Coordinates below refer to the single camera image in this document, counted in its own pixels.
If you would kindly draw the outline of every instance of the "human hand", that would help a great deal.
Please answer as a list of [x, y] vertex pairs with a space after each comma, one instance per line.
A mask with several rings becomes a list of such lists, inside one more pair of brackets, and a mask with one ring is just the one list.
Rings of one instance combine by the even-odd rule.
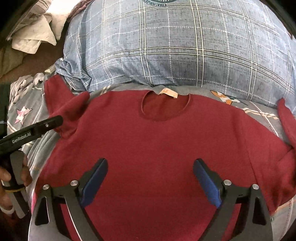
[[[21, 172], [21, 179], [23, 180], [24, 185], [27, 187], [32, 183], [32, 177], [31, 177], [29, 168], [27, 167], [28, 159], [26, 156], [24, 156], [24, 160], [22, 164], [23, 164], [23, 168]], [[0, 167], [0, 179], [3, 181], [9, 181], [11, 179], [10, 173], [2, 167]], [[0, 206], [5, 210], [12, 209], [11, 201], [8, 197], [8, 194], [2, 188], [2, 185], [0, 185]]]

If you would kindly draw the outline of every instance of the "yellow stripe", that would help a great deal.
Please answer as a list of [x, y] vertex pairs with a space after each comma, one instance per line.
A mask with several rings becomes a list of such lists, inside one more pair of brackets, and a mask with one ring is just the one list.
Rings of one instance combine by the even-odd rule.
[[19, 192], [21, 190], [23, 190], [25, 187], [17, 189], [17, 190], [5, 190], [7, 193], [13, 193], [13, 192]]

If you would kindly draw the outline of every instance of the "pink star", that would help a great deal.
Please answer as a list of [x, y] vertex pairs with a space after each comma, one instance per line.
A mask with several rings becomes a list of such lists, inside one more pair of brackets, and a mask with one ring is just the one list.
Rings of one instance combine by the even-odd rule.
[[21, 109], [17, 109], [17, 119], [15, 120], [15, 124], [20, 122], [22, 126], [24, 126], [24, 118], [25, 115], [28, 114], [32, 109], [27, 109], [25, 106]]

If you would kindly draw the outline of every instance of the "clothing label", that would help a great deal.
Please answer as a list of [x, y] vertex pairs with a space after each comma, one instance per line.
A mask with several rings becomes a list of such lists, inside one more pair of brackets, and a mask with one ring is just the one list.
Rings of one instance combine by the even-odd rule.
[[160, 93], [159, 95], [161, 94], [167, 94], [168, 96], [172, 96], [174, 97], [175, 99], [178, 98], [178, 93], [173, 91], [173, 90], [170, 90], [169, 88], [164, 88]]

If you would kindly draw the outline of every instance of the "screw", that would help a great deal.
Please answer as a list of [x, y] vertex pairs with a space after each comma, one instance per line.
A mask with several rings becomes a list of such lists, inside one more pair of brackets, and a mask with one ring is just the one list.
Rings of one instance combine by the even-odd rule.
[[257, 184], [253, 184], [252, 187], [255, 189], [255, 190], [258, 190], [259, 189], [259, 186]]
[[70, 183], [70, 185], [71, 186], [77, 186], [77, 184], [78, 184], [78, 181], [77, 180], [73, 180], [71, 183]]
[[49, 189], [49, 185], [48, 185], [48, 184], [45, 184], [45, 185], [43, 186], [43, 190], [47, 190], [47, 189]]
[[226, 179], [226, 180], [224, 180], [224, 184], [226, 186], [230, 186], [231, 185], [231, 181]]

